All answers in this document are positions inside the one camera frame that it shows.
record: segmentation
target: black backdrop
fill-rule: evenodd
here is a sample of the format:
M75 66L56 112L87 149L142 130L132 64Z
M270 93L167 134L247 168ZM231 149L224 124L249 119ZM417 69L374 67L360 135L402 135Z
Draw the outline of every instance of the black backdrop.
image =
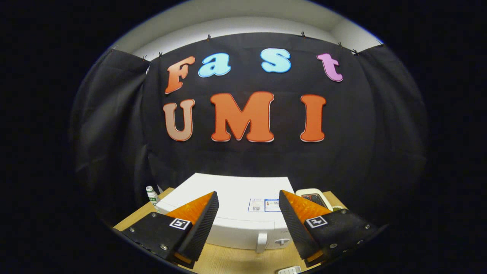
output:
M19 182L24 189L27 187L29 191L23 193L33 194L31 198L42 210L33 211L31 203L18 198L13 203L23 210L8 226L16 244L7 250L7 270L168 270L121 242L94 215L75 183L66 132L75 93L100 53L165 7L159 1L144 6L114 5L109 1L88 6L58 1L55 8L41 2L16 3L19 5L5 5L8 12L4 19L9 22L5 37L12 46L8 57L16 59L6 76L15 85L25 87L25 93L7 90L12 95L6 109L15 125L6 135L12 141L7 148L7 159L11 161L6 165L6 182L7 186ZM411 207L400 211L388 232L368 249L327 271L346 268L361 273L411 273L437 270L438 260L447 267L460 268L482 261L475 249L464 248L474 244L478 234L459 235L461 230L457 230L466 222L471 231L480 232L476 230L480 226L471 222L472 212L461 215L456 210L465 208L458 206L464 202L468 203L466 209L478 208L479 200L472 190L481 188L472 182L482 170L478 153L482 149L476 145L481 135L467 129L480 125L482 102L477 99L475 78L459 78L457 70L452 69L455 61L462 62L467 75L480 69L480 63L469 63L469 58L480 52L469 43L477 36L472 26L480 22L480 17L473 11L479 10L480 2L442 2L441 11L436 3L423 1L402 5L337 1L326 5L371 30L398 54L423 92L431 121L429 160L418 191L410 197ZM39 23L42 28L25 25ZM60 206L60 200L68 201L69 206ZM434 202L431 207L422 206L429 201ZM454 236L441 242L440 253L438 210L448 212L441 221L448 224L444 229Z
M261 69L265 48L286 49L291 69L282 74ZM220 52L229 54L230 72L200 77L201 61ZM336 70L343 81L328 79L316 58L323 53L339 62ZM189 56L196 62L181 79L182 88L164 94L168 67ZM243 109L257 91L274 94L269 115L274 140L212 141L215 107L210 97L230 93ZM327 101L321 142L300 140L306 120L300 97L305 94ZM162 107L185 99L196 102L193 133L178 142L167 134ZM175 112L179 129L184 128L182 114L180 108ZM426 119L416 84L388 47L354 55L317 39L249 33L196 42L151 63L109 50L81 84L71 132L79 182L111 226L146 202L146 186L176 188L195 172L287 176L295 190L333 191L356 213L382 225L390 222L390 213L408 205L418 183L426 162Z

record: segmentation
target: wooden table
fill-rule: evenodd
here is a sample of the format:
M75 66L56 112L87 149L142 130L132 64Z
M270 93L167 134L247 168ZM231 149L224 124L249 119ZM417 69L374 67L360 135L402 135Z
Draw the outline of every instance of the wooden table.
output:
M164 198L173 190L173 188L166 189L159 195L159 198ZM341 206L346 208L330 191L323 194L333 207ZM114 228L119 231L127 229L151 212L156 211L154 206L148 202L114 226ZM255 250L235 249L206 243L200 258L194 263L192 270L183 266L180 267L199 274L275 274L278 270L296 265L299 265L302 271L306 271L319 264L307 268L293 242L286 248L266 250L263 253L256 253Z

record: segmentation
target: white wall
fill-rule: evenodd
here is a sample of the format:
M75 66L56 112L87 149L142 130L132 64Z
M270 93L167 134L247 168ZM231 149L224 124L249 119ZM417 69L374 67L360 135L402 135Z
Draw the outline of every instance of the white wall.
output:
M136 26L112 47L118 45L118 50L132 53L159 37L186 27L235 17L283 19L301 22L324 31L329 31L342 18L339 14L307 0L190 0Z
M380 39L345 18L330 33L337 41L341 42L342 46L348 49L355 49L358 52L382 44Z
M139 57L147 55L146 59L152 60L158 57L161 51L165 54L179 47L205 40L208 34L211 37L250 32L301 35L301 31L304 31L308 37L338 44L329 32L303 23L265 17L238 17L212 20L171 32L142 46L132 54Z

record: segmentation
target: peach letter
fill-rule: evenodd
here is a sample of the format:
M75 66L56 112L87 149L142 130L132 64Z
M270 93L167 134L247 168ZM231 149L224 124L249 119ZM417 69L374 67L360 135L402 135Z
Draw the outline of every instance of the peach letter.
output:
M179 76L181 76L181 78L183 79L186 78L187 72L189 70L187 65L193 64L194 61L195 58L193 56L190 56L182 61L175 63L174 65L171 65L168 68L169 80L168 80L168 87L166 88L165 91L166 94L176 91L183 86L183 83L179 81Z
M233 136L240 141L251 123L247 140L272 142L274 134L271 132L269 114L273 100L274 95L270 92L254 92L241 111L231 94L213 95L210 101L215 105L215 133L211 135L211 139L215 142L229 141L230 134L226 131L228 123Z
M301 133L303 142L320 142L325 139L325 134L321 131L321 114L323 106L326 104L325 98L306 94L301 96L301 102L306 106L306 124L304 132Z
M174 110L178 106L175 103L165 104L162 108L166 114L166 129L171 138L176 141L186 141L191 138L193 134L193 117L192 108L194 106L194 100L188 99L181 102L181 108L183 109L184 116L184 129L179 131L176 128L176 121L174 120Z

